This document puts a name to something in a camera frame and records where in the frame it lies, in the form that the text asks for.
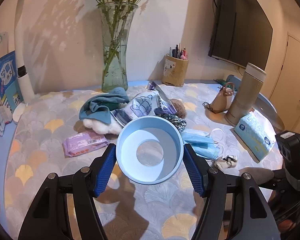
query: wooden pen holder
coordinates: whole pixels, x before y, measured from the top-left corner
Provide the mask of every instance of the wooden pen holder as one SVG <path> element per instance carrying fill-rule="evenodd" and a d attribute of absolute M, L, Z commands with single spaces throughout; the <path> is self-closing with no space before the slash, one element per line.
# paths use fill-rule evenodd
<path fill-rule="evenodd" d="M 182 87 L 189 61 L 166 55 L 162 83 L 168 86 Z"/>

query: tablecloth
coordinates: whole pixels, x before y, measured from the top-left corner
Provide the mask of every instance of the tablecloth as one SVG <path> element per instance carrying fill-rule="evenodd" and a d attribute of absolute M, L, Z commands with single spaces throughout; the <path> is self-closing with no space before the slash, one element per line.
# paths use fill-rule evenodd
<path fill-rule="evenodd" d="M 280 169 L 282 158 L 277 147 L 256 163 L 237 140 L 224 113 L 213 114 L 202 103 L 211 102 L 217 92 L 206 84 L 185 84 L 182 88 L 161 85 L 168 98 L 180 99 L 187 111 L 187 128 L 211 131 L 221 128 L 224 154 L 236 155 L 237 167 L 224 170 L 238 175 L 244 167 Z M 130 87 L 129 98 L 145 90 Z M 42 182 L 50 172 L 73 174 L 89 166 L 105 148 L 78 157 L 64 155 L 62 142 L 85 128 L 79 121 L 83 103 L 100 91 L 52 92 L 35 99 L 21 116 L 8 157 L 5 175 L 5 211 L 9 233 L 18 238 L 23 219 Z M 110 142 L 116 137 L 108 135 Z M 270 191 L 263 191 L 266 199 Z M 73 198 L 68 195 L 68 211 L 74 239 L 81 239 L 76 223 Z M 104 193 L 95 199 L 97 211 L 109 240 L 191 239 L 202 213 L 203 199 L 194 192 L 182 163 L 176 174 L 158 185 L 140 185 L 122 174 L 116 164 Z"/>

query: blue face mask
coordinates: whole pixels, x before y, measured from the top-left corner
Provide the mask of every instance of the blue face mask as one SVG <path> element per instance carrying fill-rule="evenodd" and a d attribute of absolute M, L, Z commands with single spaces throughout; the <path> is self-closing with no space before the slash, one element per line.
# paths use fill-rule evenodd
<path fill-rule="evenodd" d="M 183 143 L 189 143 L 198 156 L 212 160 L 218 158 L 220 149 L 214 144 L 213 139 L 209 135 L 202 136 L 195 133 L 182 132 L 181 137 Z"/>

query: black tv screen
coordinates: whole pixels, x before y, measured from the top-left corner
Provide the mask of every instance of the black tv screen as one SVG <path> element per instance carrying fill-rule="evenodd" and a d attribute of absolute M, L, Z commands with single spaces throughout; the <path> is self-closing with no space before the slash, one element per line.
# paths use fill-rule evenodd
<path fill-rule="evenodd" d="M 265 69 L 272 27 L 257 0 L 217 0 L 209 56 Z"/>

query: sanitary pad package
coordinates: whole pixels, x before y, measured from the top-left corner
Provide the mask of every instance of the sanitary pad package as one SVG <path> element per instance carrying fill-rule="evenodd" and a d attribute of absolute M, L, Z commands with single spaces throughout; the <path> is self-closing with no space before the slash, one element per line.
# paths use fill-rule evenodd
<path fill-rule="evenodd" d="M 136 95 L 124 108 L 111 111 L 122 126 L 138 117 L 176 112 L 171 101 L 154 82 L 150 82 L 147 90 Z"/>
<path fill-rule="evenodd" d="M 248 115 L 242 117 L 234 128 L 234 131 L 250 148 L 255 157 L 261 161 L 272 149 L 275 144 L 275 138 L 273 129 L 270 130 L 264 124 L 260 124 L 264 120 L 258 120 L 256 116 L 259 115 L 261 115 L 259 112 L 256 112 L 256 114 L 250 112 Z"/>
<path fill-rule="evenodd" d="M 108 145 L 109 142 L 104 135 L 97 134 L 92 130 L 78 133 L 63 142 L 65 154 L 69 157 L 89 153 Z"/>

